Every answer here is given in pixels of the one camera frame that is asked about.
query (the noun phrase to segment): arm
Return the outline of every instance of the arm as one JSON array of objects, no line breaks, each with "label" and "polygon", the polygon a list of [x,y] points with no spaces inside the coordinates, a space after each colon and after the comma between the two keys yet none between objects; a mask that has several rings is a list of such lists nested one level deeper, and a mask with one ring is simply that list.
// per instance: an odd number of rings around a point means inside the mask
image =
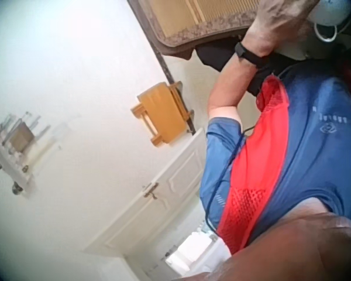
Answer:
[{"label": "arm", "polygon": [[[269,55],[282,42],[297,37],[300,27],[318,1],[261,1],[256,19],[242,44],[259,57]],[[227,117],[240,122],[236,108],[256,72],[256,66],[234,54],[221,71],[209,96],[209,118]]]}]

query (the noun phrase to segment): door handle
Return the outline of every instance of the door handle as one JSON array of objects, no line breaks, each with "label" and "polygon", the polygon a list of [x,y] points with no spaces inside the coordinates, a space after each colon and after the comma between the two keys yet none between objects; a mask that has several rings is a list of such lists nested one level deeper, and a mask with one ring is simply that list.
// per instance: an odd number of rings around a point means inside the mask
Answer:
[{"label": "door handle", "polygon": [[144,194],[144,198],[147,198],[148,196],[152,196],[152,198],[154,200],[157,200],[157,197],[156,197],[156,195],[153,194],[153,192],[158,186],[159,186],[159,183],[154,183],[154,185],[152,185],[152,183],[150,183],[148,186],[144,187],[144,189],[148,189],[149,188],[149,191],[147,191]]}]

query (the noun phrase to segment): blue shirt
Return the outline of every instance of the blue shirt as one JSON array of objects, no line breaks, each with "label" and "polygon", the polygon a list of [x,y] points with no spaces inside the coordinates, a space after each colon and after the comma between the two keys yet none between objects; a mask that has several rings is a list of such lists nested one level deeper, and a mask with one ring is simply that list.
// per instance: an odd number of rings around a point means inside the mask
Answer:
[{"label": "blue shirt", "polygon": [[[281,75],[290,106],[285,162],[270,201],[249,243],[301,201],[315,197],[331,212],[351,219],[351,96],[327,64],[301,63]],[[200,188],[204,208],[228,165],[238,141],[246,137],[239,123],[214,118],[207,131],[207,162]],[[227,167],[209,212],[217,228],[230,189]]]}]

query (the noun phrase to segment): door panel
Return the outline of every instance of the door panel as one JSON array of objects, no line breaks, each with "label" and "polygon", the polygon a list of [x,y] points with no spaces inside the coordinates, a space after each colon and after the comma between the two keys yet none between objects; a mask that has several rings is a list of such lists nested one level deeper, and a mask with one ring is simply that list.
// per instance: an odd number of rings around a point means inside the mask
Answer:
[{"label": "door panel", "polygon": [[119,251],[130,255],[160,233],[199,189],[206,149],[205,133],[200,129],[86,252],[106,255]]}]

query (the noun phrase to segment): white wall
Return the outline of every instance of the white wall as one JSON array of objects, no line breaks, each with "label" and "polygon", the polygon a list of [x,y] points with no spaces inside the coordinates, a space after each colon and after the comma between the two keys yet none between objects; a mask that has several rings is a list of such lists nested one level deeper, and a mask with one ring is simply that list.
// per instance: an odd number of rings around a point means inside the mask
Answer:
[{"label": "white wall", "polygon": [[25,111],[42,125],[78,117],[29,197],[0,171],[8,280],[135,280],[122,258],[81,251],[189,138],[155,148],[130,111],[165,80],[126,0],[0,0],[0,122]]}]

